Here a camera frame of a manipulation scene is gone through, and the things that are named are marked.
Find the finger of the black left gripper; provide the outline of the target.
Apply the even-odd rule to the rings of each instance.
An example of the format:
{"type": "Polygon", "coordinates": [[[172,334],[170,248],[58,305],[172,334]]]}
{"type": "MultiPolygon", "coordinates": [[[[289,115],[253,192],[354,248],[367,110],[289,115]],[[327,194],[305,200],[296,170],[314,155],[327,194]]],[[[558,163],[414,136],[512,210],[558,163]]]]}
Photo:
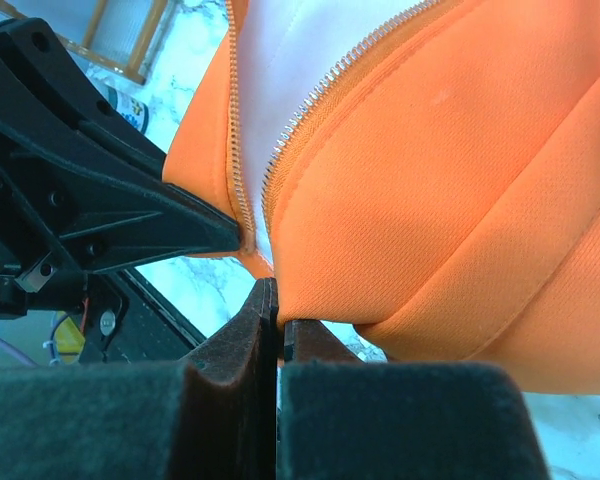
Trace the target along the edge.
{"type": "Polygon", "coordinates": [[[1,21],[0,59],[63,123],[131,166],[161,177],[166,154],[96,89],[44,20],[1,21]]]}

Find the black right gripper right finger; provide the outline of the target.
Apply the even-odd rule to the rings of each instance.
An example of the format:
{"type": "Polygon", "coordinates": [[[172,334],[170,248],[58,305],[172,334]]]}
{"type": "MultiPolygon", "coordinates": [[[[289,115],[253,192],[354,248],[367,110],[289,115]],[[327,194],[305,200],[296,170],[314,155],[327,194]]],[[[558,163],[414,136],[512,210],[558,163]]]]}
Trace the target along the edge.
{"type": "Polygon", "coordinates": [[[366,363],[322,323],[284,330],[282,479],[544,479],[523,397],[480,363],[366,363]]]}

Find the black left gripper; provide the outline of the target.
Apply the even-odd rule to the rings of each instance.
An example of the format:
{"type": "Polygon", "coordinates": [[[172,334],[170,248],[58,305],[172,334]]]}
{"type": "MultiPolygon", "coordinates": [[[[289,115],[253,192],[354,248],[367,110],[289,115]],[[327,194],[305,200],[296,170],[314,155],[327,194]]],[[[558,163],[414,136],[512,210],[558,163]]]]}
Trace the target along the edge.
{"type": "Polygon", "coordinates": [[[0,121],[0,320],[67,316],[82,363],[127,363],[125,268],[237,249],[234,220],[82,131],[0,121]]]}

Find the orange zip jacket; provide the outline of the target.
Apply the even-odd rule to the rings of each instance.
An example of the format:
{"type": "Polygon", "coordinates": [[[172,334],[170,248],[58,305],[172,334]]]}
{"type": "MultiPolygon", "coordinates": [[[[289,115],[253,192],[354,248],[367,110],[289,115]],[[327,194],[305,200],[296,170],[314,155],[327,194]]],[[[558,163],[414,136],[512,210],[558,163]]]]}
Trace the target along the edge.
{"type": "Polygon", "coordinates": [[[600,1],[231,1],[167,183],[280,323],[600,395],[600,1]]]}

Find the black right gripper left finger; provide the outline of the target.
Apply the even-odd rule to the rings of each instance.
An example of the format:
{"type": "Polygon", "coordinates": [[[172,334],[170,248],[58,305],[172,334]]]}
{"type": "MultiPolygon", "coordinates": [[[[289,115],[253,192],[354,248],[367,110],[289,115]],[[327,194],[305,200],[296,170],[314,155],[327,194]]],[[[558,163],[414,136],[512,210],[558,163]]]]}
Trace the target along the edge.
{"type": "Polygon", "coordinates": [[[0,369],[0,479],[272,479],[277,285],[176,361],[0,369]]]}

